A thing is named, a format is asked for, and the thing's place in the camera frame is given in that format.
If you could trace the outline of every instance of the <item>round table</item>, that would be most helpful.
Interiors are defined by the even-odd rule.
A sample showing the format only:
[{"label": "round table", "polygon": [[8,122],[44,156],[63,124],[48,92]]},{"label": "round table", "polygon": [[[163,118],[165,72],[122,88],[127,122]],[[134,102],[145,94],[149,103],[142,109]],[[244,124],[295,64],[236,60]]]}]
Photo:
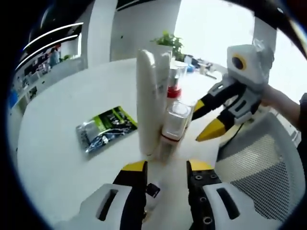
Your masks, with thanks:
[{"label": "round table", "polygon": [[[83,121],[119,105],[136,119],[135,74],[136,59],[106,63],[59,81],[27,106],[19,134],[18,173],[30,200],[50,225],[69,220],[81,202],[104,183],[112,183],[124,165],[144,159],[137,132],[91,157],[83,153],[75,133]],[[217,81],[187,74],[181,79],[182,96],[197,100]],[[219,138],[206,142],[195,138],[220,111],[191,123],[176,160],[167,166],[148,164],[148,182],[163,178],[165,188],[164,202],[156,208],[156,218],[165,221],[156,222],[153,229],[189,229],[185,160],[193,157],[215,164]]]}]

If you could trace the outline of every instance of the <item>black cable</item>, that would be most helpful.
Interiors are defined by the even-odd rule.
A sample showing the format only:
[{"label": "black cable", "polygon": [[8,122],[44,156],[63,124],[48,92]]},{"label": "black cable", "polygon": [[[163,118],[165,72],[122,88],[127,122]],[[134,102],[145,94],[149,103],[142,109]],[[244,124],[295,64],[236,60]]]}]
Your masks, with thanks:
[{"label": "black cable", "polygon": [[235,138],[235,136],[238,134],[238,132],[240,131],[240,129],[242,128],[242,126],[245,124],[245,122],[243,122],[240,127],[238,128],[238,130],[236,131],[236,133],[226,142],[226,144],[224,144],[223,146],[221,146],[219,148],[219,154],[220,152],[222,152],[226,147],[227,145],[229,145],[229,143]]}]

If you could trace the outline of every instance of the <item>green plant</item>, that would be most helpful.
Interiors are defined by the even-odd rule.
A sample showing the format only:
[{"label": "green plant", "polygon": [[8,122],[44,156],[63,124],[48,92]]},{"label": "green plant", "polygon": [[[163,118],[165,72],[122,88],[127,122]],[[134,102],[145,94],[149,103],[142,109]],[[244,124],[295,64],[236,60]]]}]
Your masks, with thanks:
[{"label": "green plant", "polygon": [[71,55],[68,55],[68,54],[67,54],[67,55],[64,56],[63,61],[65,61],[65,60],[67,60],[67,59],[69,59],[69,58],[71,58]]},{"label": "green plant", "polygon": [[173,34],[169,34],[167,31],[163,31],[162,37],[155,38],[151,42],[155,42],[157,45],[171,46],[173,48],[173,56],[176,60],[183,61],[183,54],[181,53],[183,44],[181,43],[180,37],[176,37]]}]

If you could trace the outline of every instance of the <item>red cap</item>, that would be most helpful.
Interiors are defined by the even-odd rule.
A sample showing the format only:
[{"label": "red cap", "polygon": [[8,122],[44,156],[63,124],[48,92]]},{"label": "red cap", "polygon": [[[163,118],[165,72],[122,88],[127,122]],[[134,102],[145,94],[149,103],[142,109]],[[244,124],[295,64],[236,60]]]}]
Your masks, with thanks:
[{"label": "red cap", "polygon": [[167,90],[167,97],[168,98],[178,98],[181,95],[181,88],[174,89],[173,87],[169,87]]}]

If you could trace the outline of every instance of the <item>white table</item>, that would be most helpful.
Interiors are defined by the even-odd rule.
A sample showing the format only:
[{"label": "white table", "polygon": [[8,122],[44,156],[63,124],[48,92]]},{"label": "white table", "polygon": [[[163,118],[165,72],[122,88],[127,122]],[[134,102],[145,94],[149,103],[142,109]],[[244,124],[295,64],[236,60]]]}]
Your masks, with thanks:
[{"label": "white table", "polygon": [[[81,202],[104,183],[112,183],[125,164],[143,158],[137,132],[90,158],[75,134],[77,125],[118,105],[136,119],[135,68],[136,59],[128,59],[83,70],[52,85],[27,106],[19,135],[18,171],[30,200],[51,225],[76,215]],[[182,79],[183,96],[198,99],[214,83],[212,78],[189,74]],[[215,164],[219,139],[198,143],[195,138],[220,111],[191,123],[178,157]],[[151,162],[148,167],[148,181],[161,179],[165,193],[147,229],[189,229],[185,161],[175,160],[168,167]]]}]

